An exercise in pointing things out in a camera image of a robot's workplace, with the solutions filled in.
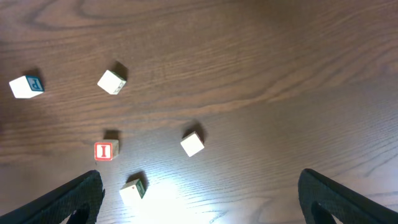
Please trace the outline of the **red letter I wooden block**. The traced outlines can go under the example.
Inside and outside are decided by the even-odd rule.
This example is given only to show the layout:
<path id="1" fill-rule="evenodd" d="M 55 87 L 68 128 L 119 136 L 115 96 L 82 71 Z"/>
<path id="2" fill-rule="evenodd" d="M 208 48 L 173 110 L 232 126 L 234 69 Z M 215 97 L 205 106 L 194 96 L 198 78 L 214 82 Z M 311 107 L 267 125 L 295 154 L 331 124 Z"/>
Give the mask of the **red letter I wooden block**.
<path id="1" fill-rule="evenodd" d="M 119 141 L 117 139 L 104 139 L 95 142 L 94 150 L 96 161 L 112 161 L 119 156 Z"/>

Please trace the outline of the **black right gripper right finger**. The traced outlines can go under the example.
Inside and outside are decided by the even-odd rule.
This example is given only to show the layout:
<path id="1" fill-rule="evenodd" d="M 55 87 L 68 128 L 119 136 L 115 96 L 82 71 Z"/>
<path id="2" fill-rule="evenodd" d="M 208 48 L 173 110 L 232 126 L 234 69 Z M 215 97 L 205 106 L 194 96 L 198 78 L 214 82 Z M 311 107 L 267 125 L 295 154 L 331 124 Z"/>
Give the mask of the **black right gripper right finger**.
<path id="1" fill-rule="evenodd" d="M 301 171 L 298 199 L 306 224 L 397 223 L 397 212 L 313 169 Z"/>

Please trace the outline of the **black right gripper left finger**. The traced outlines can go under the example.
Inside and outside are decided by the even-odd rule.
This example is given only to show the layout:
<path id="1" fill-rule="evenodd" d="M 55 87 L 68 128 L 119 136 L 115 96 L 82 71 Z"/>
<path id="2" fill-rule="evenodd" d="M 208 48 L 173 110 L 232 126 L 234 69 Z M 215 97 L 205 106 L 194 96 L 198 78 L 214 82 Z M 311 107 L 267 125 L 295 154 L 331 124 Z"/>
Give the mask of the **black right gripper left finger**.
<path id="1" fill-rule="evenodd" d="M 100 173 L 90 170 L 2 215 L 1 223 L 96 223 L 104 195 Z"/>

